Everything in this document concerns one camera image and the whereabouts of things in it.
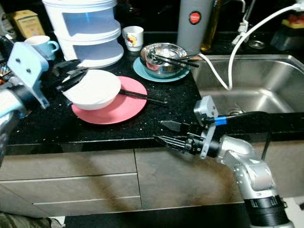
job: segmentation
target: cardboard box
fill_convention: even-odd
[[[11,17],[24,38],[45,35],[44,30],[40,24],[38,15],[33,11],[17,11],[12,13]]]

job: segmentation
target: floor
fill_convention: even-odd
[[[304,227],[304,211],[297,204],[302,199],[286,198],[284,200],[288,204],[287,215],[294,222],[295,228]],[[66,228],[189,228],[197,226],[249,228],[249,218],[243,203],[68,216],[59,217],[59,219],[62,224],[65,222]]]

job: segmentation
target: white bowl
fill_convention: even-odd
[[[119,78],[104,70],[88,70],[83,79],[63,95],[78,108],[96,110],[109,105],[119,93]]]

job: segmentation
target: gray thermos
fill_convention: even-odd
[[[180,0],[177,45],[188,55],[200,52],[214,0]]]

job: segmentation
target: teal plate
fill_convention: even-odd
[[[176,77],[168,78],[168,79],[155,78],[155,77],[150,76],[145,71],[144,65],[141,63],[139,57],[134,61],[133,69],[140,77],[147,79],[149,81],[153,81],[153,82],[174,82],[174,81],[184,78],[190,72],[190,70],[186,70],[186,71],[183,71],[182,74],[177,75]]]

